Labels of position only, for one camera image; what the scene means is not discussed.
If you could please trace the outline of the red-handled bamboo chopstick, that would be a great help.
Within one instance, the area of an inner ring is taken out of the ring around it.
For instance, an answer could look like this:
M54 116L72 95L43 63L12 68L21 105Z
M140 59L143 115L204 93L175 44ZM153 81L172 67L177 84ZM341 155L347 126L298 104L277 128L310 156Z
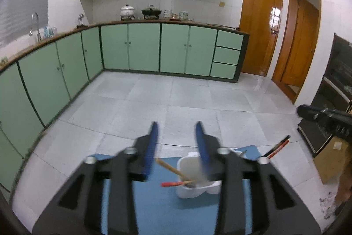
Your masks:
M275 148L275 150L273 152L271 152L267 158L271 159L273 158L276 154L278 154L278 152L280 152L284 147L287 146L287 144L289 143L289 140L286 140L285 142L283 142L280 146L278 146L277 148Z
M178 175L182 180L184 180L184 181L192 181L192 179L189 178L187 175L183 174L180 170L178 170L177 168L175 168L175 167L171 166L170 164L166 163L162 159L156 158L155 161L156 161L157 164L159 164L163 168L165 168L165 169L171 171L172 173Z
M195 181L177 181L177 182L163 182L161 183L161 187L177 187L183 185L192 185Z

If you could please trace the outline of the silver metal spoon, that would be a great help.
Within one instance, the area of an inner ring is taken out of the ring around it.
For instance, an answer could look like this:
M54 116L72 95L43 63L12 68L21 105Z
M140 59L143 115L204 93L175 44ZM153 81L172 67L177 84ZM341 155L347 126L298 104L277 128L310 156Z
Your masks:
M247 153L247 150L244 150L244 151L239 151L239 150L236 150L235 151L237 153L237 155L241 158L246 158L246 153Z

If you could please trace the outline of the green lower kitchen cabinets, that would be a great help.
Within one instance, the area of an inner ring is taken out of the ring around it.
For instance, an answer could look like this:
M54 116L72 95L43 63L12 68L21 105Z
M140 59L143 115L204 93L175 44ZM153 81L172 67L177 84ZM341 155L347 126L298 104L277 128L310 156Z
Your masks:
M30 48L1 68L1 186L11 191L39 134L104 70L235 82L249 35L213 24L103 24Z

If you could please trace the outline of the black glass cabinet appliance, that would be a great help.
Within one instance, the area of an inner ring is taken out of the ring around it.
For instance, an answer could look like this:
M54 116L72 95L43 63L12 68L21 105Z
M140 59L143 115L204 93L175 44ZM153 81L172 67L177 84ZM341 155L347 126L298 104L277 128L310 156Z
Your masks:
M350 110L351 65L351 42L334 35L329 62L312 106L343 112ZM305 119L298 124L298 131L313 157L316 157L332 138L330 133L318 124Z

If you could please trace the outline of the brown cardboard box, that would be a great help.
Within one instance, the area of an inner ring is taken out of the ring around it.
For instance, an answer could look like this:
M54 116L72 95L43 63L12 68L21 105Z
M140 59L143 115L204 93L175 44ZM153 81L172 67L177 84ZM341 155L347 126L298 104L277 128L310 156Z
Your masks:
M313 159L323 184L330 183L342 171L346 160L348 143L341 138L332 137Z

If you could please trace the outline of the patterned floor rag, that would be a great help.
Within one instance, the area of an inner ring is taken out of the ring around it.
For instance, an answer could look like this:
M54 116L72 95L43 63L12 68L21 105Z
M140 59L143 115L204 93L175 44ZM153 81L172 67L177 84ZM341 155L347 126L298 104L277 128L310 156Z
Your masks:
M323 213L324 219L329 219L341 205L341 202L336 199L336 193L330 191L325 197L319 199L320 210Z

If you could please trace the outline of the blue tablecloth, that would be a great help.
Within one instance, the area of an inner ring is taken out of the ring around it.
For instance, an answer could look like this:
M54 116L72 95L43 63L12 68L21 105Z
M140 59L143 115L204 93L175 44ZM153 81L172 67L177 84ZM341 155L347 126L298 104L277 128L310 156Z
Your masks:
M261 154L256 146L233 148L245 153L251 160ZM157 164L148 181L133 182L134 203L139 234L214 234L220 194L207 192L192 199L180 199L176 187L161 187L161 182L172 181L175 175ZM252 204L248 179L243 179L245 192L245 234L252 232ZM103 200L101 204L101 234L108 234L108 203L110 180L103 183Z

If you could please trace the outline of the wooden open door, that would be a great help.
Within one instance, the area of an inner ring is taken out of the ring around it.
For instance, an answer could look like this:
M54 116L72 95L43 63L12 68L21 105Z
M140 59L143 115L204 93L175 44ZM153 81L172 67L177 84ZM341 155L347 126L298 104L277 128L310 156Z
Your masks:
M320 28L322 0L289 0L285 33L272 81L292 103L311 66Z

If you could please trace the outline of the white twin utensil holder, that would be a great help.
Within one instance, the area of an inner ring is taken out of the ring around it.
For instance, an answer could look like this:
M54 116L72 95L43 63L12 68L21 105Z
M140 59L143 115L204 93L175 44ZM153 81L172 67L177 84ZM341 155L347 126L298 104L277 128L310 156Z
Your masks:
M221 181L208 181L203 173L202 164L198 152L189 152L177 162L177 169L193 179L191 186L180 185L176 187L176 193L180 199L194 199L203 194L217 195L220 193Z

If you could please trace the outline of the wooden closed door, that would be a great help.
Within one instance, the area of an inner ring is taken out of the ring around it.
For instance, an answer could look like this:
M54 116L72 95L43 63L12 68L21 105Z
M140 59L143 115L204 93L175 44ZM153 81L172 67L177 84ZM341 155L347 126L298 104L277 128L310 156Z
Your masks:
M267 76L276 46L283 0L243 0L239 28L249 34L242 72Z

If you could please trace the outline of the chrome sink faucet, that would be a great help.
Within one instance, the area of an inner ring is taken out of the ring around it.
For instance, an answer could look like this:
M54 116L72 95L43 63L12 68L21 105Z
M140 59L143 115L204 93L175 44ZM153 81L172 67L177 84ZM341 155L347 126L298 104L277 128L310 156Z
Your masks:
M41 41L40 27L39 27L39 16L37 12L32 13L32 22L30 26L29 36L32 37L36 32L36 41Z

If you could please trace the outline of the white cooking pot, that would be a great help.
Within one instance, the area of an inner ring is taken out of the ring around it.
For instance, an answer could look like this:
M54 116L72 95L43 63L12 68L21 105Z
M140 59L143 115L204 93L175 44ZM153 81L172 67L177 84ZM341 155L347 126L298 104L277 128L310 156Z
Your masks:
M129 4L126 4L125 6L121 7L120 18L121 18L121 21L135 20L134 8Z

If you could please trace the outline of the black wok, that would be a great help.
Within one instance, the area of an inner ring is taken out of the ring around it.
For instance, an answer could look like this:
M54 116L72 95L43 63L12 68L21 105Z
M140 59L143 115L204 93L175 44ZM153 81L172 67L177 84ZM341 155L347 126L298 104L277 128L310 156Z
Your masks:
M150 5L149 7L142 9L141 12L145 20L158 20L162 11L154 5Z

